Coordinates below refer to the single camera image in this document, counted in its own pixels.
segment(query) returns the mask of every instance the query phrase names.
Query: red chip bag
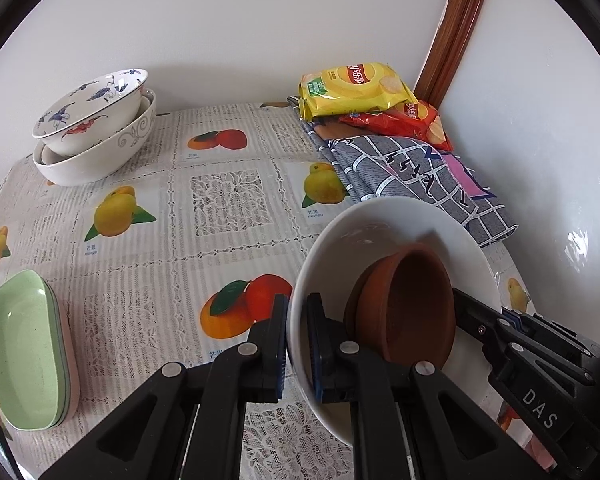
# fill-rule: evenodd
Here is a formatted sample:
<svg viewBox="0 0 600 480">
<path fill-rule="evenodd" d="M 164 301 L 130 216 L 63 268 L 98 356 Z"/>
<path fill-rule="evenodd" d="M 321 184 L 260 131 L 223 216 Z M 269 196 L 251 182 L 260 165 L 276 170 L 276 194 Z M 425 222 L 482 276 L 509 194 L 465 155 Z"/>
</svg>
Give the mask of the red chip bag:
<svg viewBox="0 0 600 480">
<path fill-rule="evenodd" d="M 338 120 L 376 134 L 423 140 L 443 152 L 454 150 L 442 128 L 438 111 L 424 101 L 400 103 L 384 112 L 346 114 Z"/>
</svg>

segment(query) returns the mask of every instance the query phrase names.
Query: lay's logo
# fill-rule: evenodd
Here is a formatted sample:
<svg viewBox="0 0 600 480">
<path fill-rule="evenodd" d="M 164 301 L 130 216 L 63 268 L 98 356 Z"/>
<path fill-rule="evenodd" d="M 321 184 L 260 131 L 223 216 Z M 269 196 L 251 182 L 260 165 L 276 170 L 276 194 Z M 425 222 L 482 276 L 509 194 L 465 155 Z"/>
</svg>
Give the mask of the lay's logo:
<svg viewBox="0 0 600 480">
<path fill-rule="evenodd" d="M 369 79 L 366 78 L 363 65 L 349 65 L 347 66 L 347 73 L 349 73 L 349 80 L 353 84 L 362 85 L 369 82 Z"/>
</svg>

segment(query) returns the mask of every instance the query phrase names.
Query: chip bag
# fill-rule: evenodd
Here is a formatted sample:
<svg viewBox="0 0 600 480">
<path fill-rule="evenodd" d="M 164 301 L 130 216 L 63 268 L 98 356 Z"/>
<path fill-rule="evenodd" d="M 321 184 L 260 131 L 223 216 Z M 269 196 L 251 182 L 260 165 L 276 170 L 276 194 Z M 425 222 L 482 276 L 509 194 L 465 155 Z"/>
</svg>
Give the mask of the chip bag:
<svg viewBox="0 0 600 480">
<path fill-rule="evenodd" d="M 417 103 L 415 95 L 387 65 L 339 66 L 302 76 L 300 114 L 316 116 L 387 110 L 400 102 Z"/>
<path fill-rule="evenodd" d="M 454 150 L 442 128 L 438 111 L 424 101 L 400 103 L 384 112 L 347 114 L 338 120 L 376 134 L 423 140 L 443 152 Z"/>
</svg>

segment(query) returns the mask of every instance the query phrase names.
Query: yellow chip bag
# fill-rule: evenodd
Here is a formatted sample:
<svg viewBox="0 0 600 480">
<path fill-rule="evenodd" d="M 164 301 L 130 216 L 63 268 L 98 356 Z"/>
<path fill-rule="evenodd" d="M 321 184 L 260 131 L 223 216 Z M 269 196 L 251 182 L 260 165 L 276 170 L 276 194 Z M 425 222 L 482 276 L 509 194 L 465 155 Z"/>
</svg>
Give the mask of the yellow chip bag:
<svg viewBox="0 0 600 480">
<path fill-rule="evenodd" d="M 306 121 L 316 116 L 376 112 L 398 103 L 418 100 L 387 65 L 364 63 L 339 66 L 302 76 L 300 113 Z"/>
</svg>

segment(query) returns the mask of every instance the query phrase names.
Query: silver screw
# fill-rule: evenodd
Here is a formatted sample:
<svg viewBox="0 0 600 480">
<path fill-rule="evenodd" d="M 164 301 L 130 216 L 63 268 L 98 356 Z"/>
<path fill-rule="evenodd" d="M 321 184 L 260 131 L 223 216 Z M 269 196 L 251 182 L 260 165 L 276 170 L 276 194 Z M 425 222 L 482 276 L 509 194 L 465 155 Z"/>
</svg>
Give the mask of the silver screw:
<svg viewBox="0 0 600 480">
<path fill-rule="evenodd" d="M 416 371 L 420 375 L 431 375 L 436 371 L 436 367 L 429 361 L 420 361 L 416 363 Z"/>
<path fill-rule="evenodd" d="M 175 377 L 179 375 L 182 370 L 182 365 L 180 363 L 167 363 L 162 367 L 162 374 L 165 377 Z"/>
<path fill-rule="evenodd" d="M 240 355 L 253 355 L 258 351 L 258 345 L 255 343 L 242 343 L 238 346 L 238 354 Z"/>
<path fill-rule="evenodd" d="M 340 343 L 340 351 L 343 354 L 357 354 L 360 350 L 360 345 L 355 341 L 343 341 Z"/>
</svg>

